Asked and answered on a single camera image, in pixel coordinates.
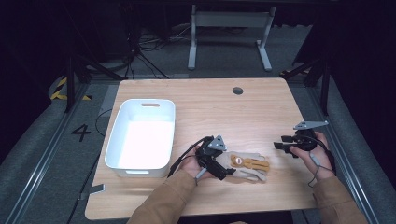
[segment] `glove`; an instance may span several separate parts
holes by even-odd
[[[216,161],[225,169],[235,169],[232,176],[253,181],[265,181],[270,170],[270,164],[259,153],[223,152]]]

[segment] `sleeve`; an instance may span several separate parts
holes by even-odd
[[[177,171],[136,208],[128,224],[177,223],[194,189],[194,178],[183,170]]]
[[[320,180],[314,186],[314,196],[322,223],[367,223],[346,187],[336,177]]]

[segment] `white plastic bin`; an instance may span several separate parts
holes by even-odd
[[[119,176],[164,177],[175,132],[175,104],[131,99],[122,103],[108,141],[105,163]]]

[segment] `wooden table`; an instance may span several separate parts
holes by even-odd
[[[243,89],[240,95],[234,87]],[[234,177],[199,183],[183,216],[248,213],[316,207],[307,183],[313,175],[300,159],[274,149],[281,135],[293,135],[303,120],[282,78],[220,78],[127,80],[120,83],[92,185],[106,190],[92,194],[88,219],[129,217],[164,178],[118,177],[105,165],[108,139],[128,99],[168,99],[176,105],[171,164],[188,147],[209,135],[221,134],[229,151],[260,152],[270,162],[268,180],[249,182]]]

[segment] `human hand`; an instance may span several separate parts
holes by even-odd
[[[325,145],[326,148],[329,148],[326,137],[323,133],[315,132],[315,135],[317,136],[317,139]],[[308,170],[316,176],[317,181],[334,176],[334,172],[332,172],[332,166],[328,156],[326,155],[325,149],[320,145],[317,145],[317,147],[311,151],[304,151],[297,147],[290,147],[290,151],[304,161]],[[318,159],[320,166],[324,167],[324,169],[318,167],[315,164],[310,156],[310,153],[312,153],[315,158]]]
[[[192,177],[196,177],[198,173],[201,172],[203,169],[199,164],[197,159],[195,158],[195,151],[199,148],[200,146],[196,146],[193,148],[189,153],[187,153],[185,159],[181,162],[179,166],[179,170],[184,170],[185,172],[189,173]],[[206,179],[206,178],[211,178],[214,177],[212,174],[209,172],[205,172],[199,179]]]
[[[216,161],[225,169],[235,169],[232,176],[253,181],[265,181],[270,169],[268,161],[259,153],[223,152]]]

